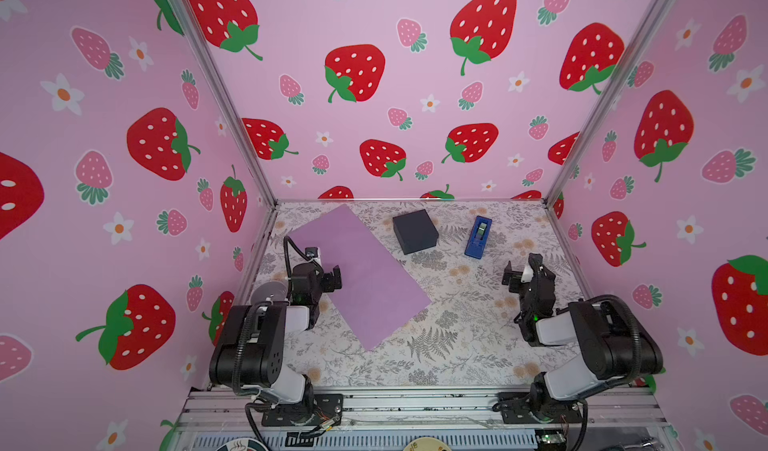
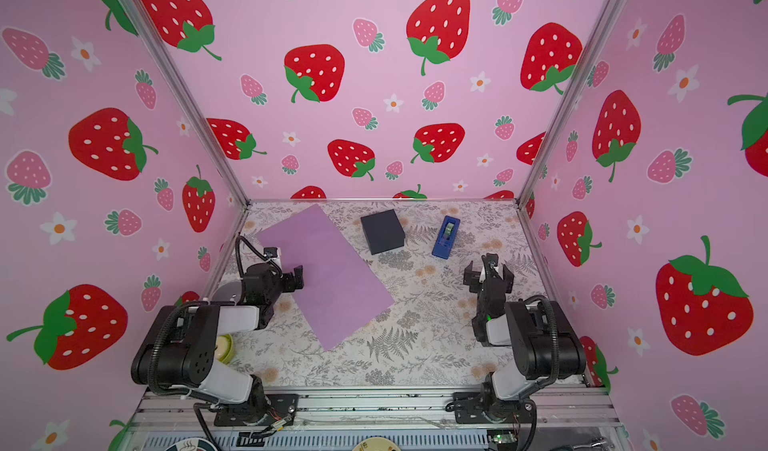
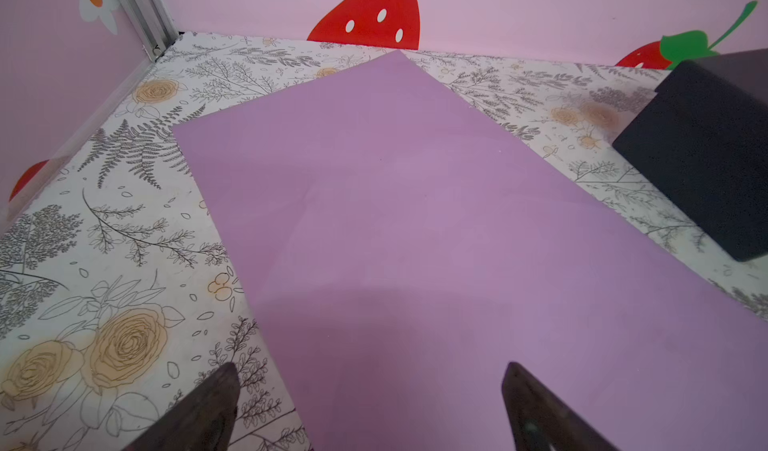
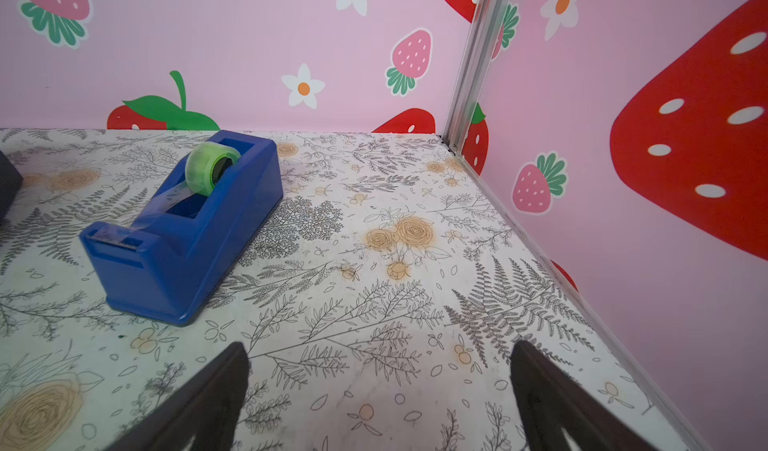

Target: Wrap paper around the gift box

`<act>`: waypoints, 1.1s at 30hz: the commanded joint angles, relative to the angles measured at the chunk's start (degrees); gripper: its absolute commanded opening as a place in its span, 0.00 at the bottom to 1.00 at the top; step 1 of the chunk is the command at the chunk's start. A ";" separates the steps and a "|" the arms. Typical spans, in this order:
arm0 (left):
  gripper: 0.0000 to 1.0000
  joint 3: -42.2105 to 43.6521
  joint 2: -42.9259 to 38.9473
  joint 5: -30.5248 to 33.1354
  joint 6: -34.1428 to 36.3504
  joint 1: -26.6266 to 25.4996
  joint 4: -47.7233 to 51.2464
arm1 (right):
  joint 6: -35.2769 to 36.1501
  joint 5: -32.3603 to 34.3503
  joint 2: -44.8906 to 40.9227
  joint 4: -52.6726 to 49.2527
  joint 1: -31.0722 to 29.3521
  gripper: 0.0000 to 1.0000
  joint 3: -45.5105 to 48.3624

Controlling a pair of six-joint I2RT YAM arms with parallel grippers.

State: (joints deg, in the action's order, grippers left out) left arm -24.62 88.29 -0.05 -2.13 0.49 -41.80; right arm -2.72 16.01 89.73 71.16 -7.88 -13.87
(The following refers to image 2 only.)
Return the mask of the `purple wrapping paper sheet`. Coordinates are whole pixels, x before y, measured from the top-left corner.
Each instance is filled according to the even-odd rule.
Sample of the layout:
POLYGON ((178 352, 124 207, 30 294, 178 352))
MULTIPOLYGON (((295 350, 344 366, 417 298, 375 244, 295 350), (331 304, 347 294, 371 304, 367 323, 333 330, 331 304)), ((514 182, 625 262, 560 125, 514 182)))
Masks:
POLYGON ((394 304, 385 285, 313 205, 256 234, 277 247, 282 267, 303 267, 304 287, 294 300, 324 350, 330 351, 394 304))

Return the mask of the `dark grey gift box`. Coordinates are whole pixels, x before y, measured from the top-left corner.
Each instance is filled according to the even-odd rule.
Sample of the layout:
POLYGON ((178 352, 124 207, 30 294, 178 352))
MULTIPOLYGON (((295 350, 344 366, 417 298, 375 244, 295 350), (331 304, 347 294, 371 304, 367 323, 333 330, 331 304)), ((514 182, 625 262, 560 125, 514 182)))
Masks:
POLYGON ((363 233, 372 255, 402 248, 405 232, 392 209, 360 218, 363 233))

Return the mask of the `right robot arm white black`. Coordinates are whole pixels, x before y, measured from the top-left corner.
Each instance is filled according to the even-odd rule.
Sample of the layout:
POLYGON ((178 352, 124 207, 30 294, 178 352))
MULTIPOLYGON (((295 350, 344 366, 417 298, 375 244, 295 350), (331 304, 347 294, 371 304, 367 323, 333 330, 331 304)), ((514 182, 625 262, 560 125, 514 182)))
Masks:
POLYGON ((479 390, 454 394, 446 407, 462 424, 532 415, 534 394, 587 367, 584 347, 559 303, 544 295, 510 301, 512 271, 495 254, 484 255, 482 264, 463 272, 463 284, 477 296, 472 330, 484 347, 509 348, 512 361, 490 371, 479 390))

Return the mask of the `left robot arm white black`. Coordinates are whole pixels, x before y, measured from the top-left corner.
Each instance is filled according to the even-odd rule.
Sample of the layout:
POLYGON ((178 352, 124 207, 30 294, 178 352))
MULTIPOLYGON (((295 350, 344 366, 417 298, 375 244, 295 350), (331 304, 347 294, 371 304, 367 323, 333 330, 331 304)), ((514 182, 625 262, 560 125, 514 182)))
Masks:
POLYGON ((285 270, 280 250, 258 251, 235 240, 239 292, 224 301, 165 306, 155 318, 130 369, 134 383, 156 396, 189 397, 193 411, 215 415, 217 427, 262 426, 266 434, 293 423, 296 394, 269 394, 256 375, 239 372, 215 356, 219 338, 267 328, 278 299, 304 287, 301 265, 285 270))

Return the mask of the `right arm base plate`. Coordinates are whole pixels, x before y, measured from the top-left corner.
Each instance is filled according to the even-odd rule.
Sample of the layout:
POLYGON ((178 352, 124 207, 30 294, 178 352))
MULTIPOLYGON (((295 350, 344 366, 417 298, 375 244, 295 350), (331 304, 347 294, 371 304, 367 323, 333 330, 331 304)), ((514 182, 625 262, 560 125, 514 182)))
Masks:
POLYGON ((480 391, 456 392, 445 405, 459 424, 530 424, 532 402, 502 401, 480 391))

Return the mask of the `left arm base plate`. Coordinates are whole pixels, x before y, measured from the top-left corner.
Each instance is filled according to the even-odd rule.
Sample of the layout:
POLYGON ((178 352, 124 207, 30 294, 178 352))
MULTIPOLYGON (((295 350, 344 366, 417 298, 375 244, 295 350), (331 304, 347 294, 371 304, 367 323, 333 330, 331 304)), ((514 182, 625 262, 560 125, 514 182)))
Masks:
POLYGON ((264 399, 253 398, 242 404, 226 404, 217 412, 217 427, 284 427, 292 426, 298 410, 299 395, 268 393, 264 399))

